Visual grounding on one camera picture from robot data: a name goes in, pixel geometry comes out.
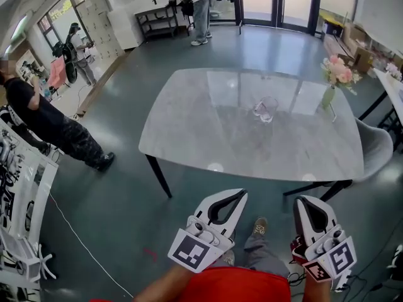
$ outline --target white sneaker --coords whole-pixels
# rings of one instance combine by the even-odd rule
[[[208,40],[206,39],[204,42],[199,42],[198,40],[193,40],[191,42],[192,46],[200,46],[200,45],[205,45],[206,43],[208,43]]]

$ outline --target light fixture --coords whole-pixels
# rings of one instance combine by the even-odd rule
[[[15,31],[13,33],[13,36],[11,37],[11,41],[14,40],[19,34],[20,34],[20,30],[26,20],[27,15],[24,16],[24,18],[22,18],[20,20],[20,22],[18,23],[17,27],[15,28]]]

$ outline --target gray chair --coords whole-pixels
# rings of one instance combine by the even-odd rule
[[[374,128],[366,125],[358,118],[355,119],[358,132],[360,133],[361,144],[363,147],[364,175],[355,180],[343,180],[335,182],[332,187],[321,197],[321,200],[328,201],[337,195],[341,190],[350,187],[353,183],[363,182],[369,179],[382,169],[392,158],[394,146],[389,133],[380,128]],[[301,193],[313,188],[318,188],[330,184],[330,182],[315,182],[309,186],[283,193],[284,196]]]

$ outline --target glass door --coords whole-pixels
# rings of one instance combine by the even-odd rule
[[[244,23],[311,32],[319,4],[320,0],[243,0]]]

